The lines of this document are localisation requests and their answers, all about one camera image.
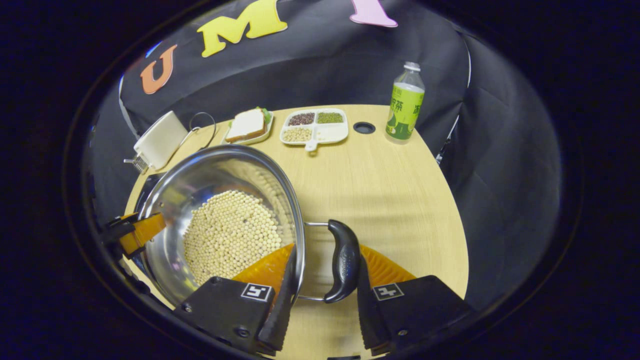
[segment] green tea bottle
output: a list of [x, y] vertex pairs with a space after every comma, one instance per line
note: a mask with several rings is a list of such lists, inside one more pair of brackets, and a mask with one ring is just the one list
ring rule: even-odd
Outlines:
[[404, 72], [394, 81], [387, 122], [387, 138], [394, 143], [406, 143], [415, 121], [420, 115], [424, 98], [424, 83], [420, 78], [420, 65], [407, 61]]

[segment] round table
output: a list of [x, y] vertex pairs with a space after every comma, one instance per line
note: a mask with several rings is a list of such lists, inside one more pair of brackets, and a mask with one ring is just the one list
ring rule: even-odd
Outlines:
[[[287, 116], [298, 110], [338, 108], [349, 122], [349, 136], [335, 144], [318, 145], [315, 153], [289, 146], [280, 139]], [[389, 107], [380, 105], [331, 105], [276, 110], [270, 136], [250, 145], [273, 158], [287, 174], [300, 202], [303, 219], [344, 222], [358, 241], [386, 255], [416, 277], [436, 275], [464, 299], [468, 280], [468, 256], [460, 214], [438, 164], [416, 133], [404, 145], [385, 138]], [[353, 129], [370, 122], [374, 133]], [[220, 144], [228, 121], [218, 124], [211, 146]], [[147, 177], [166, 172], [197, 151], [211, 138], [213, 126], [192, 134], [157, 171], [147, 170], [136, 181], [125, 214], [132, 213]], [[322, 296], [332, 285], [333, 236], [324, 228], [306, 227], [307, 267], [302, 295]], [[148, 282], [138, 268], [129, 268]], [[149, 282], [152, 293], [173, 309]], [[364, 349], [356, 294], [335, 304], [298, 300], [291, 311], [284, 349], [277, 359], [326, 359], [361, 355]]]

